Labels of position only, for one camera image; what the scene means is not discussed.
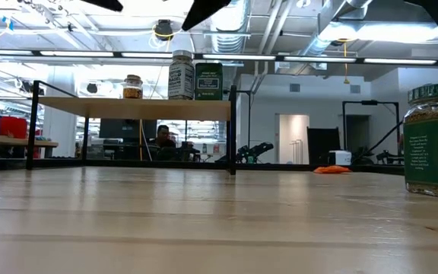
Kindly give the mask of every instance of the small jar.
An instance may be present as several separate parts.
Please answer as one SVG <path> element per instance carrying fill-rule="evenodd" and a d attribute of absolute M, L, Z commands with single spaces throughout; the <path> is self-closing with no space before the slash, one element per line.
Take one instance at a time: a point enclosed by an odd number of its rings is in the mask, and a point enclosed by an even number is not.
<path fill-rule="evenodd" d="M 408 92 L 403 146 L 406 188 L 438 196 L 438 84 Z"/>
<path fill-rule="evenodd" d="M 194 98 L 194 74 L 192 53 L 186 50 L 174 51 L 168 74 L 168 99 L 192 100 Z"/>
<path fill-rule="evenodd" d="M 128 75 L 123 85 L 122 96 L 125 99 L 143 99 L 143 81 L 137 75 Z"/>

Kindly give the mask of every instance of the shelf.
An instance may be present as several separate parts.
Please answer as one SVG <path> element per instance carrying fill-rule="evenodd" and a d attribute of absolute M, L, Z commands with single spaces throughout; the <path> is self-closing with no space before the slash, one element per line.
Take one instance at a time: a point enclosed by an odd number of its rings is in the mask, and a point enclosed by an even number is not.
<path fill-rule="evenodd" d="M 28 139 L 16 139 L 16 138 L 9 138 L 7 136 L 0 136 L 0 145 L 27 146 Z M 59 143 L 35 140 L 35 146 L 42 148 L 56 148 L 59 146 Z"/>
<path fill-rule="evenodd" d="M 229 101 L 71 97 L 41 97 L 39 100 L 45 106 L 89 118 L 230 120 Z"/>

